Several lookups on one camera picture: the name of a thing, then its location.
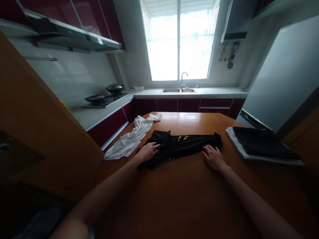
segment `gas stove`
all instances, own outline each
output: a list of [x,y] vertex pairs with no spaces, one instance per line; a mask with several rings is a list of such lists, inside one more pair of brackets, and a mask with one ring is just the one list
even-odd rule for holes
[[81,108],[96,108],[96,109],[103,109],[108,107],[109,105],[115,103],[116,101],[118,101],[119,99],[127,96],[129,93],[120,93],[117,94],[116,96],[112,96],[112,97],[105,97],[103,99],[102,102],[100,102],[99,104],[93,105],[92,103],[89,103],[87,105],[83,105],[81,106]]

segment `hand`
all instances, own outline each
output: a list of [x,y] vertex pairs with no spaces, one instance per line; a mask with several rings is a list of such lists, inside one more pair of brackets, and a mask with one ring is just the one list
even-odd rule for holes
[[156,142],[144,145],[137,153],[136,157],[142,162],[150,160],[158,152],[156,149],[160,146],[160,144],[155,144]]
[[203,149],[205,149],[205,152],[202,151],[201,154],[204,156],[209,166],[213,169],[219,172],[225,169],[230,169],[217,147],[214,149],[210,144],[208,144],[204,146]]

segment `folded black clothing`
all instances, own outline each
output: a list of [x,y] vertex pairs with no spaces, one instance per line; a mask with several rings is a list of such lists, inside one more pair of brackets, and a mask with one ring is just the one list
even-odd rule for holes
[[301,157],[283,145],[273,132],[265,129],[233,127],[247,154],[300,160]]
[[188,156],[203,150],[203,146],[210,144],[221,149],[223,147],[222,138],[219,134],[213,135],[170,135],[170,131],[154,130],[151,138],[146,143],[156,142],[160,144],[158,153],[150,160],[143,162],[138,168],[153,169],[162,161]]

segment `white bowl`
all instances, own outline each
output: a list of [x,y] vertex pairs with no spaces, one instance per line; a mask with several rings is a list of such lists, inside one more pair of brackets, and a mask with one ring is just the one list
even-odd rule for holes
[[145,87],[145,86],[133,86],[133,88],[134,88],[136,91],[142,91],[142,90],[144,90],[144,87]]

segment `window frame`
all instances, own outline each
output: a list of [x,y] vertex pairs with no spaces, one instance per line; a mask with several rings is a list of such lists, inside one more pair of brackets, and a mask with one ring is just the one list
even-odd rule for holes
[[[140,8],[141,8],[141,14],[143,15],[143,9],[142,9],[142,4],[140,0]],[[183,84],[187,84],[187,87],[195,87],[196,85],[200,86],[205,86],[205,85],[211,85],[210,84],[210,75],[211,75],[211,68],[212,68],[212,62],[213,62],[213,57],[214,57],[214,51],[216,47],[216,42],[217,42],[217,31],[220,29],[221,25],[224,25],[220,23],[220,12],[221,12],[221,6],[222,6],[222,0],[220,0],[219,3],[219,8],[217,12],[217,21],[216,21],[216,28],[214,32],[214,39],[213,39],[213,44],[212,44],[212,49],[211,49],[211,54],[210,54],[210,60],[209,60],[209,66],[208,66],[208,72],[207,72],[207,78],[206,79],[183,79]],[[145,32],[145,27],[144,27],[144,20],[142,16],[142,24],[143,24],[143,38],[145,41],[145,56],[147,59],[147,67],[148,67],[148,86],[151,87],[172,87],[172,86],[178,86],[180,87],[181,85],[181,79],[179,78],[179,70],[180,70],[180,10],[181,10],[181,0],[177,0],[177,79],[176,80],[160,80],[160,81],[153,81],[152,80],[152,73],[151,73],[151,66],[150,66],[150,59],[149,59],[149,54],[148,54],[148,49],[147,49],[147,42],[146,42],[146,32]]]

